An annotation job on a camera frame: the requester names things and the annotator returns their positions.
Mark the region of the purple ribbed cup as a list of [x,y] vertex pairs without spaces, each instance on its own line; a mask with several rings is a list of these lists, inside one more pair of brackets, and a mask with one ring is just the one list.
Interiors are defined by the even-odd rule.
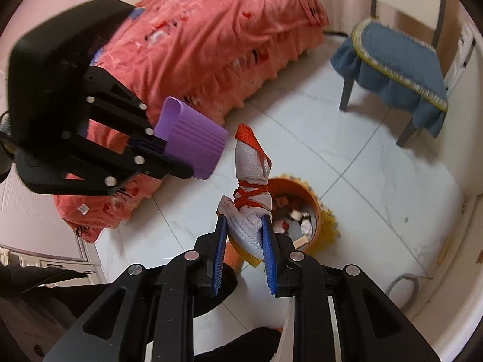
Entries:
[[226,129],[174,97],[165,98],[154,133],[166,142],[164,154],[201,180],[212,175],[228,138]]

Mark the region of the orange trash bin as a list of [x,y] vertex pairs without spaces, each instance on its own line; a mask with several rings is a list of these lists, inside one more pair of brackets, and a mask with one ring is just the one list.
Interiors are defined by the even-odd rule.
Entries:
[[[272,195],[269,222],[273,231],[290,237],[297,250],[311,254],[335,242],[339,236],[336,218],[322,206],[307,182],[283,174],[269,179],[269,193]],[[237,273],[246,262],[235,252],[229,238],[224,262]]]

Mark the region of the red floral bed cover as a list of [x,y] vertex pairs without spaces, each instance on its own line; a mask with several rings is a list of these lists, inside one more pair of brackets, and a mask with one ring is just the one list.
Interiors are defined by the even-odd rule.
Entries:
[[93,58],[155,123],[175,97],[217,124],[322,43],[319,0],[141,0]]

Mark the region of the blue chair cushion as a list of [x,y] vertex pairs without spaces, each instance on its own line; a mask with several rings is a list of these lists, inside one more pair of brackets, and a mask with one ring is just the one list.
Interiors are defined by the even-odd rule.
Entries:
[[330,61],[343,78],[375,93],[385,105],[412,114],[415,128],[439,135],[449,103],[434,47],[368,18],[354,27]]

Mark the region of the white folding chair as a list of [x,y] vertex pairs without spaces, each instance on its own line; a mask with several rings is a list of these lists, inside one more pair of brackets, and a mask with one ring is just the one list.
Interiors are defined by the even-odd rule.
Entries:
[[[431,41],[381,22],[380,3],[428,27]],[[405,146],[419,129],[438,136],[449,109],[449,88],[436,52],[445,8],[446,0],[371,0],[370,16],[356,24],[330,60],[344,79],[340,110],[347,109],[353,86],[359,84],[388,107],[410,113],[398,146]]]

